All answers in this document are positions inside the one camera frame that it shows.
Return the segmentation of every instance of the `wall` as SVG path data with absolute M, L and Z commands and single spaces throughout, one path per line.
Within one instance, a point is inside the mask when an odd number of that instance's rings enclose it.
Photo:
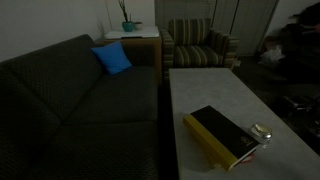
M 319 0 L 279 0 L 278 6 L 274 12 L 269 24 L 266 36 L 276 36 L 281 28 L 289 23 L 295 23 L 294 14 L 301 13 L 305 8 L 320 2 Z
M 132 20 L 155 24 L 153 0 L 126 0 L 126 6 Z M 81 34 L 96 40 L 122 21 L 118 0 L 1 0 L 0 61 Z

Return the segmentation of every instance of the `floor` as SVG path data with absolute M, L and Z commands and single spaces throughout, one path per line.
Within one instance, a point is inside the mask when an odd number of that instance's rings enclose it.
M 271 110 L 276 110 L 279 99 L 283 96 L 303 95 L 313 98 L 320 93 L 320 84 L 292 82 L 275 68 L 260 64 L 259 57 L 240 57 L 239 60 L 241 64 L 234 68 L 234 74 Z M 300 133 L 298 135 L 301 135 L 302 139 L 320 154 L 320 138 L 304 133 L 300 128 L 301 123 L 295 123 L 301 122 L 298 120 L 305 119 L 304 117 L 300 113 L 299 115 L 283 116 L 281 119 L 297 134 Z M 160 179 L 178 179 L 169 88 L 159 88 L 159 133 Z

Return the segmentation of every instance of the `book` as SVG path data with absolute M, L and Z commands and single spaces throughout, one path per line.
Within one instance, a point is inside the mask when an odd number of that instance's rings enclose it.
M 183 118 L 185 126 L 199 142 L 210 163 L 230 171 L 256 150 L 259 142 L 211 106 Z

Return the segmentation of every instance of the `sofa armrest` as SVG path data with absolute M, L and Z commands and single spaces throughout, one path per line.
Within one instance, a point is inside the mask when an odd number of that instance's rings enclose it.
M 238 45 L 238 38 L 215 30 L 210 31 L 210 47 L 222 57 L 224 67 L 233 68 Z
M 169 83 L 169 68 L 173 67 L 174 42 L 170 33 L 160 30 L 162 38 L 162 77 L 164 85 Z

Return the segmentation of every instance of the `striped armchair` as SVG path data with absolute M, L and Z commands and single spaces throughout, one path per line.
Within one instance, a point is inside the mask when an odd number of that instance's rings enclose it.
M 239 39 L 210 29 L 210 19 L 172 19 L 162 37 L 163 84 L 169 68 L 233 68 Z

